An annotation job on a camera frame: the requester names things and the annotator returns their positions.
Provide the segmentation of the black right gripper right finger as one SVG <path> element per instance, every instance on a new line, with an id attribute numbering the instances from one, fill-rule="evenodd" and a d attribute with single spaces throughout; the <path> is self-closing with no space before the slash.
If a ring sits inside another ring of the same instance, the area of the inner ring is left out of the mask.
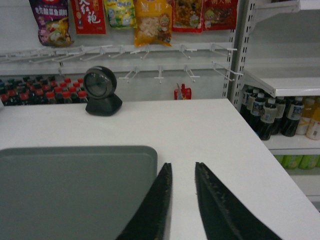
<path id="1" fill-rule="evenodd" d="M 279 240 L 202 162 L 195 163 L 195 185 L 208 240 Z"/>

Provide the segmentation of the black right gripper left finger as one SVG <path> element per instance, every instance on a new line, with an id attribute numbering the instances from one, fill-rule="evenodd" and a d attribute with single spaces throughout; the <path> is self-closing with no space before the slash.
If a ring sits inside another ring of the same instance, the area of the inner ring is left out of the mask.
<path id="1" fill-rule="evenodd" d="M 171 230 L 173 171 L 164 163 L 118 240 L 168 240 Z"/>

